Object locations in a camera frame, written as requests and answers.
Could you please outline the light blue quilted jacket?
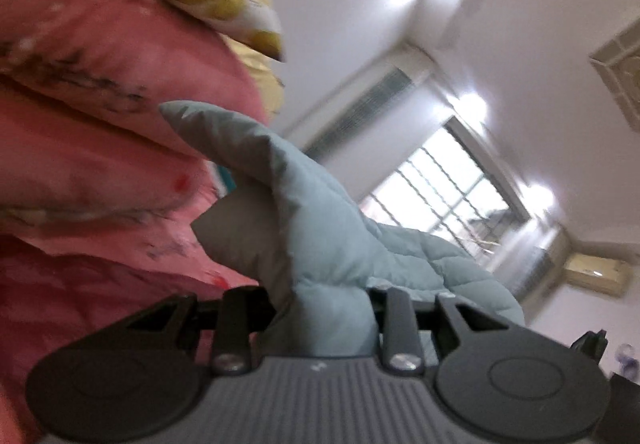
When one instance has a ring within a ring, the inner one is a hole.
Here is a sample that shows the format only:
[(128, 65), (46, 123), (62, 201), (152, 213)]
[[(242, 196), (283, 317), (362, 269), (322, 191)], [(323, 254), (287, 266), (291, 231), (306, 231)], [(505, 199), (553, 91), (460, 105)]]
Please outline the light blue quilted jacket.
[(443, 239), (366, 217), (326, 169), (250, 117), (171, 101), (160, 114), (235, 189), (192, 223), (210, 259), (254, 279), (277, 314), (257, 339), (262, 355), (371, 354), (378, 343), (369, 294), (397, 287), (430, 302), (451, 293), (515, 324), (509, 290)]

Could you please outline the pink printed bed blanket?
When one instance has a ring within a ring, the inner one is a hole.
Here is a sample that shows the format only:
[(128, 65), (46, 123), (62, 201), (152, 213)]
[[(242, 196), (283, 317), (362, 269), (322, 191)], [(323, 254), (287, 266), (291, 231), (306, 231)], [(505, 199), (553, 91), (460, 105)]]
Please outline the pink printed bed blanket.
[(241, 277), (191, 222), (217, 197), (162, 103), (266, 121), (220, 34), (166, 0), (1, 0), (1, 438), (32, 443), (28, 372), (165, 296)]

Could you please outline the barred window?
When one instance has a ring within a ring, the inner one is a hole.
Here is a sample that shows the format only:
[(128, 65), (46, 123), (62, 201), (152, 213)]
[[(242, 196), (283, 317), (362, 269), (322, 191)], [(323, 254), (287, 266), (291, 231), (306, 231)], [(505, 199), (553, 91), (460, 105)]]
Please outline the barred window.
[(494, 259), (530, 220), (455, 118), (363, 197), (360, 209), (378, 223), (442, 238), (480, 264)]

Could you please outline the striped orange teal bolster pillow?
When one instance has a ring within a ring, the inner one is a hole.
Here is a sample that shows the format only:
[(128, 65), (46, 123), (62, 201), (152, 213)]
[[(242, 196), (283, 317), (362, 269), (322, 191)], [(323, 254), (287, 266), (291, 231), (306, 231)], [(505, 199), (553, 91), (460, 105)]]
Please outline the striped orange teal bolster pillow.
[(207, 163), (210, 176), (215, 190), (217, 198), (222, 198), (229, 195), (236, 189), (235, 181), (228, 168), (219, 166), (212, 161)]

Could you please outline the yellow printed sheet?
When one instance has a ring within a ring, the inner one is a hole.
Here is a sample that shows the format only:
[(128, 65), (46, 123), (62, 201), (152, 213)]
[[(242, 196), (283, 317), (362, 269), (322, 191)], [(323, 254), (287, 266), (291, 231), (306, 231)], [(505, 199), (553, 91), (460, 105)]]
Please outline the yellow printed sheet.
[(277, 117), (284, 103), (284, 86), (273, 73), (271, 60), (246, 45), (227, 36), (222, 36), (226, 45), (242, 62), (257, 87), (262, 105), (270, 120)]

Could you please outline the ceiling vent panel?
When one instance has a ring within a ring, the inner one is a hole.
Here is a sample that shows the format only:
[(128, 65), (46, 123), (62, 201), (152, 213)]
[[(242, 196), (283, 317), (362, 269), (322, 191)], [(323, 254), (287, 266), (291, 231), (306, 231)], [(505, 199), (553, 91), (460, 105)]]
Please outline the ceiling vent panel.
[(589, 63), (634, 132), (639, 132), (639, 30), (639, 20), (634, 20), (589, 56)]

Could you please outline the beige wall air conditioner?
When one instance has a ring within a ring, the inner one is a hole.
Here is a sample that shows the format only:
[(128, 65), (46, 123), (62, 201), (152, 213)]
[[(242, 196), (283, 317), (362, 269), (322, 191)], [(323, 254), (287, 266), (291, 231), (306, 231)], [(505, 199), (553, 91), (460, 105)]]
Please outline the beige wall air conditioner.
[(634, 271), (623, 260), (573, 253), (564, 264), (564, 275), (570, 285), (622, 297), (626, 294)]

